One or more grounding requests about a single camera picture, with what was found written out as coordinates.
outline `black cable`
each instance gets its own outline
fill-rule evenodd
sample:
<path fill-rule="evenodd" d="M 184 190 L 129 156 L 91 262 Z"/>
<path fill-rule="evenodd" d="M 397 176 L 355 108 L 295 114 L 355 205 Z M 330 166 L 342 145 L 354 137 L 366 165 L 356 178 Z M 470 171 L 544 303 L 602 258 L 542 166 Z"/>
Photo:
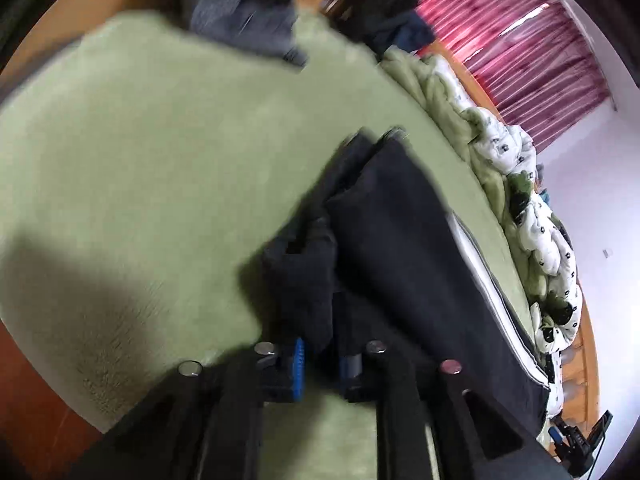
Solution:
<path fill-rule="evenodd" d="M 596 469 L 596 464 L 597 464 L 598 459 L 600 457 L 600 453 L 602 452 L 602 447 L 604 446 L 605 438 L 606 438 L 606 436 L 603 433 L 602 434 L 602 443 L 600 444 L 600 449 L 598 450 L 598 454 L 596 455 L 596 460 L 593 461 L 593 465 L 591 466 L 591 471 L 589 471 L 589 476 L 587 476 L 587 480 L 591 480 L 591 475 L 593 474 L 593 470 Z"/>

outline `metal bolt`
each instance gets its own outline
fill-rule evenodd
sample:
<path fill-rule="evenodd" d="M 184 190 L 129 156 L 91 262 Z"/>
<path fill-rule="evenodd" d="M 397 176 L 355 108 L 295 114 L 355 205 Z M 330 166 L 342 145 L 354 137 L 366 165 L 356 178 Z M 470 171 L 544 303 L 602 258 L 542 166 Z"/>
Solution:
<path fill-rule="evenodd" d="M 185 361 L 178 366 L 180 375 L 185 377 L 197 377 L 202 371 L 202 365 L 197 361 Z"/>
<path fill-rule="evenodd" d="M 462 371 L 462 365 L 455 359 L 447 359 L 440 363 L 440 370 L 448 375 L 456 375 Z"/>
<path fill-rule="evenodd" d="M 382 341 L 369 341 L 367 343 L 367 354 L 382 354 L 386 350 L 386 346 Z"/>
<path fill-rule="evenodd" d="M 276 347 L 269 341 L 260 341 L 255 344 L 254 351 L 258 355 L 275 355 Z"/>

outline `pink curtain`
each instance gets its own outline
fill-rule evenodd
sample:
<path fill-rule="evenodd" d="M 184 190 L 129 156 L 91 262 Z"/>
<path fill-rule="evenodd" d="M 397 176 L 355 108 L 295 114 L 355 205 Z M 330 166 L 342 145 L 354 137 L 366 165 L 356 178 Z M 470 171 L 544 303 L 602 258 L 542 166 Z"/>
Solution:
<path fill-rule="evenodd" d="M 507 124 L 543 150 L 609 96 L 559 0 L 419 0 L 438 38 L 468 67 Z"/>

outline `black device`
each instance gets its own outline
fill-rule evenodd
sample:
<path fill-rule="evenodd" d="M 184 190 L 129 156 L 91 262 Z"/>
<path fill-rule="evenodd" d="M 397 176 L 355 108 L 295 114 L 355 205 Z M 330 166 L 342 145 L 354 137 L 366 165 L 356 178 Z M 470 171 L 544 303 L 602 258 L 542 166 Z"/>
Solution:
<path fill-rule="evenodd" d="M 603 441 L 612 418 L 613 415 L 607 410 L 587 438 L 577 426 L 569 426 L 565 423 L 561 415 L 551 419 L 555 426 L 549 428 L 549 435 L 554 441 L 556 455 L 571 476 L 580 478 L 593 467 L 595 462 L 593 452 Z"/>
<path fill-rule="evenodd" d="M 570 478 L 459 363 L 415 370 L 377 340 L 349 358 L 338 387 L 352 402 L 376 402 L 379 480 L 428 480 L 435 468 L 445 480 Z M 263 404 L 295 402 L 302 369 L 300 340 L 259 342 L 213 367 L 184 362 L 80 458 L 68 479 L 254 480 Z M 427 423 L 436 455 L 428 451 Z"/>

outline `reddish brown floor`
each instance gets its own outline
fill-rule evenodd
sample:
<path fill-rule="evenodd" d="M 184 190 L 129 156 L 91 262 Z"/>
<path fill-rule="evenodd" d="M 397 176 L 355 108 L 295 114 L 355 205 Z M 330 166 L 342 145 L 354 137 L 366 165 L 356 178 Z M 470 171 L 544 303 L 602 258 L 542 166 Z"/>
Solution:
<path fill-rule="evenodd" d="M 100 433 L 51 390 L 0 322 L 0 438 L 33 480 L 57 480 Z"/>

